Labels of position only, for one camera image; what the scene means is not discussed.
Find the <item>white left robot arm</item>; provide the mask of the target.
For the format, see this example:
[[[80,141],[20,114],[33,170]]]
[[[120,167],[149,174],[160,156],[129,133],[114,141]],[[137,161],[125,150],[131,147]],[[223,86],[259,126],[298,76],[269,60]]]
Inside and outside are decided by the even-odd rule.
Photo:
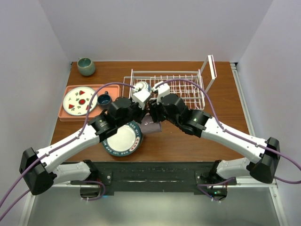
[[[65,160],[114,136],[127,123],[141,122],[147,113],[146,103],[140,98],[119,97],[108,110],[63,140],[38,151],[31,147],[23,151],[19,171],[31,194],[41,194],[54,185],[59,178],[54,171]]]

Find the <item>blue floral ceramic bowl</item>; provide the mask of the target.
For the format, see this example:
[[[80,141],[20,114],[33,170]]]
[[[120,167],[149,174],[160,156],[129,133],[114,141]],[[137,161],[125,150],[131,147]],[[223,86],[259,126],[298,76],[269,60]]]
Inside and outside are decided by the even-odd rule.
[[[134,84],[133,93],[136,93],[136,92],[141,91],[141,90],[146,90],[150,94],[152,93],[150,84],[145,82],[145,81],[139,81],[139,82]]]

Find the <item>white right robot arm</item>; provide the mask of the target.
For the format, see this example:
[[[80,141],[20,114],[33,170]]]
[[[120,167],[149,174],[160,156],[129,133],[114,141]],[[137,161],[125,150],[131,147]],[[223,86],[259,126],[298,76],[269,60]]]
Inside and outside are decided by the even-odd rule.
[[[220,123],[210,114],[190,109],[176,94],[169,94],[160,102],[149,102],[154,121],[169,121],[182,132],[220,143],[243,157],[225,161],[217,160],[208,177],[215,185],[228,178],[251,176],[265,183],[272,183],[280,157],[279,141],[273,137],[262,139],[250,136]]]

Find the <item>purple mug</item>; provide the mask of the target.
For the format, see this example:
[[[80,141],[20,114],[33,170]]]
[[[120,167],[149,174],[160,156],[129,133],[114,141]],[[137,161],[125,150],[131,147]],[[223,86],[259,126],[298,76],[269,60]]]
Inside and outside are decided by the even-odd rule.
[[[146,114],[139,124],[143,134],[159,133],[162,131],[160,122],[154,122],[149,114]]]

